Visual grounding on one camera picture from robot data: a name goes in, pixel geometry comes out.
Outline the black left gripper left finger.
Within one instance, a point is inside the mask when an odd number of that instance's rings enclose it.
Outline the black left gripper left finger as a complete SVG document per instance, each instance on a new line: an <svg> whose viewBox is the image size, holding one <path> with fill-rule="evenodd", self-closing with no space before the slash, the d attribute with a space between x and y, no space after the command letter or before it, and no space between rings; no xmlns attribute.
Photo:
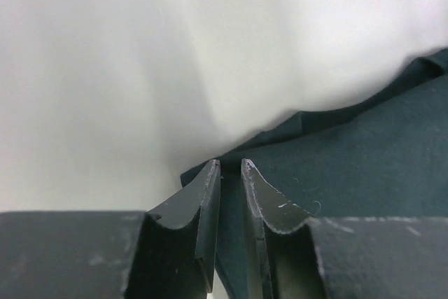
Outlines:
<svg viewBox="0 0 448 299"><path fill-rule="evenodd" d="M2 298L205 298L221 166L210 160L149 211L1 214Z"/></svg>

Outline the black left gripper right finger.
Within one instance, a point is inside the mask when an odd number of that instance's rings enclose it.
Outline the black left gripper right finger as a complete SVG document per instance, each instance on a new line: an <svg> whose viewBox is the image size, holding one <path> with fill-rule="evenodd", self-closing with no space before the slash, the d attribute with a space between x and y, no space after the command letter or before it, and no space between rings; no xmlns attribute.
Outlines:
<svg viewBox="0 0 448 299"><path fill-rule="evenodd" d="M321 217L241 162L250 298L446 298L445 217Z"/></svg>

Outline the black t-shirt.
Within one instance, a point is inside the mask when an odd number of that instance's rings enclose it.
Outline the black t-shirt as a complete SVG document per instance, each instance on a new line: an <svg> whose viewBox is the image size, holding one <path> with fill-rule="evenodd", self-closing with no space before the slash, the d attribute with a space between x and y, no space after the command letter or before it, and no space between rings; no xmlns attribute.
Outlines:
<svg viewBox="0 0 448 299"><path fill-rule="evenodd" d="M223 154L216 269L246 298L241 162L325 217L447 215L447 50L414 59L364 102L301 111Z"/></svg>

